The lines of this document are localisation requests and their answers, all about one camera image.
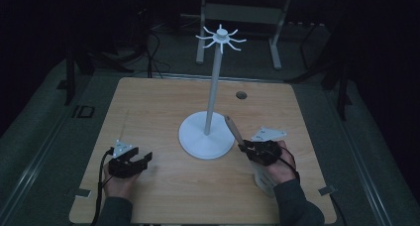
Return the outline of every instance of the gray sleeve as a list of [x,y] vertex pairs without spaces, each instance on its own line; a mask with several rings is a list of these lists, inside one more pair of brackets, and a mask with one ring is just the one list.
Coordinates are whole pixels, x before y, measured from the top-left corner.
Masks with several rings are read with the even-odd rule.
[[129,226],[133,204],[120,197],[107,197],[96,226]]
[[324,214],[306,200],[297,179],[277,185],[274,193],[281,226],[324,225]]

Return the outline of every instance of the wooden table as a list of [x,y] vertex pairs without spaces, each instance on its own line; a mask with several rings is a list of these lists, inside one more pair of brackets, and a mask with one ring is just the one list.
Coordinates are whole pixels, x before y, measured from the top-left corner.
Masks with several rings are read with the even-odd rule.
[[[178,141],[178,129],[189,115],[205,111],[210,81],[123,78],[117,87],[80,188],[89,198],[76,197],[70,221],[91,222],[95,210],[99,165],[117,139],[154,153],[134,190],[134,223],[155,224],[277,224],[274,198],[255,184],[254,174],[237,143],[223,157],[199,160]],[[246,99],[238,99],[245,91]],[[262,126],[287,132],[306,197],[336,221],[299,105],[291,86],[280,83],[220,81],[215,112],[229,115],[249,140]]]

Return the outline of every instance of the white pole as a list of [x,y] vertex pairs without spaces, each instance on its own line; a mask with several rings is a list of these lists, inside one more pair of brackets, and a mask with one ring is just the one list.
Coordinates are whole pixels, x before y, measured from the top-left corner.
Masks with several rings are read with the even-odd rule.
[[213,73],[211,76],[211,88],[210,88],[209,104],[207,107],[206,126],[204,128],[204,134],[206,136],[210,134],[210,126],[211,126],[211,120],[213,118],[214,102],[216,100],[217,85],[219,81],[221,63],[222,63],[222,52],[220,51],[220,44],[217,43],[215,52],[214,52]]

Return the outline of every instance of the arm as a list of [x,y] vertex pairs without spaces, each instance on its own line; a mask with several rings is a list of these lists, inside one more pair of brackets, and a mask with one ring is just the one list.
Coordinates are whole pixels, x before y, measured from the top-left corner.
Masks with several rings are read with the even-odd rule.
[[[287,149],[284,141],[278,144]],[[292,167],[296,168],[293,156],[289,151],[282,151],[281,157]],[[272,179],[277,183],[274,188],[275,198],[281,225],[324,225],[324,215],[313,203],[306,200],[299,180],[293,170],[282,161],[266,167]]]
[[108,164],[104,166],[104,174],[106,199],[96,226],[128,226],[133,210],[130,195],[140,174],[129,178],[112,177],[108,172]]

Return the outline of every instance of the cord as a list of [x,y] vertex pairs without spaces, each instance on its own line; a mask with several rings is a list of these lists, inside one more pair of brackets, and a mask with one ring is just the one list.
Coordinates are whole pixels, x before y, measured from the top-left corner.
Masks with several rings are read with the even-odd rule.
[[161,75],[161,72],[157,66],[157,63],[160,64],[164,64],[168,67],[168,69],[166,70],[166,72],[170,71],[171,66],[170,64],[167,64],[165,62],[159,61],[157,59],[155,59],[155,55],[158,51],[158,48],[160,46],[160,38],[154,34],[153,32],[150,32],[150,35],[155,37],[155,39],[157,40],[157,46],[155,47],[154,51],[152,53],[150,53],[149,49],[146,49],[146,53],[148,55],[148,59],[149,59],[149,63],[148,63],[148,78],[153,78],[153,67],[155,68],[155,70],[157,71],[157,73],[159,74],[160,78],[163,78],[163,76]]
[[96,196],[96,208],[95,208],[95,216],[93,217],[91,226],[96,225],[96,222],[98,221],[99,212],[101,210],[101,204],[102,204],[102,171],[104,168],[105,159],[108,155],[112,156],[112,153],[114,152],[114,148],[111,148],[108,150],[104,156],[102,157],[101,165],[99,166],[99,180],[98,180],[98,195]]
[[[104,2],[104,0],[100,0],[100,2],[101,2],[101,8],[102,8],[104,17],[106,19],[106,22],[108,23],[109,26],[111,26],[112,22],[107,15],[108,10],[106,8],[105,2]],[[138,18],[138,22],[141,25],[144,22],[148,22],[148,20],[146,20],[144,17],[139,17],[140,13],[150,12],[149,9],[148,9],[148,7],[150,6],[150,4],[148,3],[148,0],[129,0],[129,5],[130,5],[130,9],[131,9],[132,14],[136,14],[136,16]],[[131,25],[132,27],[131,27],[131,35],[130,35],[130,38],[128,40],[129,44],[131,44],[133,42],[133,36],[134,36],[134,31],[135,31],[135,21],[132,20],[131,23],[132,23],[132,25]],[[144,28],[141,28],[140,32],[141,32],[141,35],[144,35],[144,32],[145,32]],[[142,42],[142,40],[138,40],[137,43],[139,43],[139,46],[135,47],[134,51],[131,54],[126,55],[126,56],[122,56],[122,57],[114,58],[114,60],[119,62],[119,63],[124,63],[124,62],[130,61],[130,60],[133,60],[137,57],[141,57],[144,53],[144,50],[142,49],[143,48],[143,46],[142,46],[143,42]]]

